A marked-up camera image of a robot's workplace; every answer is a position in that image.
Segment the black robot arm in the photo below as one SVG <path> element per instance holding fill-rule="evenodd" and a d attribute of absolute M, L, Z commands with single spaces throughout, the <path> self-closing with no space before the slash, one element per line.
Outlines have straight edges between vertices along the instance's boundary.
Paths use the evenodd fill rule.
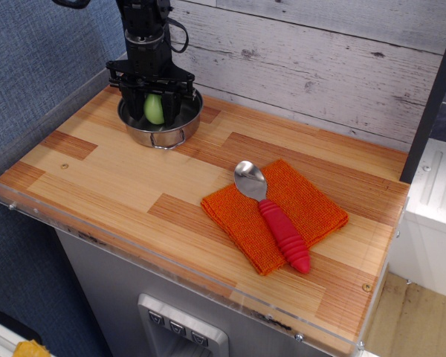
<path fill-rule="evenodd" d="M 165 126 L 174 124 L 184 98 L 195 96 L 195 75 L 179 68 L 172 54 L 186 51 L 189 40 L 180 49 L 172 45 L 170 27 L 186 31 L 171 19 L 169 1 L 118 1 L 127 58 L 108 61 L 110 85 L 119 89 L 131 118 L 144 116 L 144 101 L 149 94 L 161 97 Z"/>

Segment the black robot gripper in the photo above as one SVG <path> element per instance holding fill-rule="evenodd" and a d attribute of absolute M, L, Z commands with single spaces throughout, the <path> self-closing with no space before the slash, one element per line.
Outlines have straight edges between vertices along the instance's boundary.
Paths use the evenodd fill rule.
<path fill-rule="evenodd" d="M 175 65 L 169 31 L 140 37 L 125 32 L 127 58 L 106 63 L 111 86 L 119 88 L 129 115 L 143 117 L 146 93 L 162 94 L 164 125 L 170 127 L 180 114 L 184 97 L 195 95 L 195 76 Z"/>

